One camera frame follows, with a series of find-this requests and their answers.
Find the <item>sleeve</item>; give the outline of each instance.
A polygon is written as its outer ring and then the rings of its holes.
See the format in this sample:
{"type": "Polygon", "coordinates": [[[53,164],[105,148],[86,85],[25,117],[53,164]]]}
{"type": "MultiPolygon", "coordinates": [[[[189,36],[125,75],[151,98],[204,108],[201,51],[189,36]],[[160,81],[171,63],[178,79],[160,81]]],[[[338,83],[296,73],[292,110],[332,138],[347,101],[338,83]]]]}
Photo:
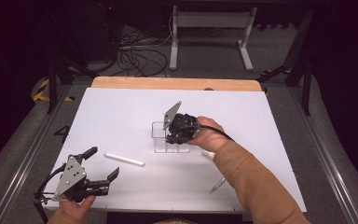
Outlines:
{"type": "Polygon", "coordinates": [[[78,220],[58,209],[50,218],[48,224],[86,224],[86,220],[78,220]]]}
{"type": "Polygon", "coordinates": [[[227,141],[213,161],[254,223],[309,223],[287,189],[245,148],[227,141]]]}

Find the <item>human arm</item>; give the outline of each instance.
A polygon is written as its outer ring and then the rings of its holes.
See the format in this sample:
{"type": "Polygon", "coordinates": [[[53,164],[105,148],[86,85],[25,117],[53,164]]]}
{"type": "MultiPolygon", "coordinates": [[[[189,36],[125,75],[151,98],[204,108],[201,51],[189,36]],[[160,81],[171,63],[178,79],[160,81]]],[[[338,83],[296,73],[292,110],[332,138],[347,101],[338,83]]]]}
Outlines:
{"type": "Polygon", "coordinates": [[[87,197],[82,204],[74,201],[60,202],[59,209],[54,213],[48,224],[84,224],[89,209],[95,201],[95,196],[87,197]]]}
{"type": "MultiPolygon", "coordinates": [[[[224,131],[213,119],[199,117],[199,122],[224,131]]],[[[214,163],[254,223],[309,223],[287,189],[245,148],[205,129],[189,144],[215,153],[214,163]]]]}

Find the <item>wooden table edge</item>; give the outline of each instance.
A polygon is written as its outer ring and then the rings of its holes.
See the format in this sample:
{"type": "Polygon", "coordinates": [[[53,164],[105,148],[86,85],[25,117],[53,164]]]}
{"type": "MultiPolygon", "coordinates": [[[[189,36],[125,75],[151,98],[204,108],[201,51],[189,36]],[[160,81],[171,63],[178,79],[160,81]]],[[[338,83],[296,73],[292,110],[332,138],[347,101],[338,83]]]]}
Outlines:
{"type": "Polygon", "coordinates": [[[146,90],[262,91],[260,83],[255,80],[179,77],[96,77],[92,81],[91,87],[146,90]]]}

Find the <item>transparent container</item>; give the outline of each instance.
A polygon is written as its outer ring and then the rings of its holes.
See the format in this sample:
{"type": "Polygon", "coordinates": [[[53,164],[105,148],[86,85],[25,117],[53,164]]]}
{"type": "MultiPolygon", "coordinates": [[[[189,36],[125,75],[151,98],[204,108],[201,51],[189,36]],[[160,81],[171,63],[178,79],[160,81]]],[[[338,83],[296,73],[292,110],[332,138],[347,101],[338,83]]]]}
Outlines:
{"type": "Polygon", "coordinates": [[[163,130],[163,121],[152,123],[152,138],[157,153],[186,153],[189,152],[188,144],[169,144],[165,142],[165,137],[169,134],[168,130],[163,130]]]}

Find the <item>metal rod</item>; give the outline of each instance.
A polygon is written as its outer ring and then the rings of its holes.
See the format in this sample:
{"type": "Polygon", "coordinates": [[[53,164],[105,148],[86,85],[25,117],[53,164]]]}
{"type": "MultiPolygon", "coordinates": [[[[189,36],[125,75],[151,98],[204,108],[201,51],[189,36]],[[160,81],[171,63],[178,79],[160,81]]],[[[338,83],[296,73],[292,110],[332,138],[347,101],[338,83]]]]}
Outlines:
{"type": "Polygon", "coordinates": [[[34,139],[33,143],[31,144],[27,154],[24,157],[24,160],[22,161],[19,169],[14,174],[9,187],[7,188],[7,191],[2,198],[0,202],[0,223],[4,223],[5,219],[11,209],[11,206],[15,202],[17,196],[20,193],[21,187],[24,184],[28,174],[31,171],[31,168],[34,164],[34,161],[36,160],[36,157],[38,155],[39,149],[46,137],[46,134],[48,132],[48,129],[54,120],[57,111],[59,110],[62,102],[65,99],[66,94],[68,93],[70,89],[69,85],[65,85],[59,95],[59,101],[55,108],[52,110],[50,114],[47,114],[45,119],[43,120],[43,123],[36,135],[36,138],[34,139]]]}
{"type": "Polygon", "coordinates": [[[305,114],[301,106],[301,99],[299,93],[296,91],[296,88],[289,87],[288,90],[295,102],[296,108],[298,109],[302,119],[307,125],[316,155],[318,156],[319,161],[321,162],[321,165],[324,168],[324,172],[327,175],[327,179],[330,182],[331,188],[336,194],[337,200],[341,206],[342,211],[344,212],[345,218],[348,220],[348,223],[357,224],[358,211],[356,209],[356,206],[341,177],[341,174],[339,173],[336,165],[334,164],[333,159],[330,156],[330,153],[328,152],[327,148],[320,140],[319,134],[316,132],[316,128],[312,121],[312,117],[307,116],[305,114]]]}

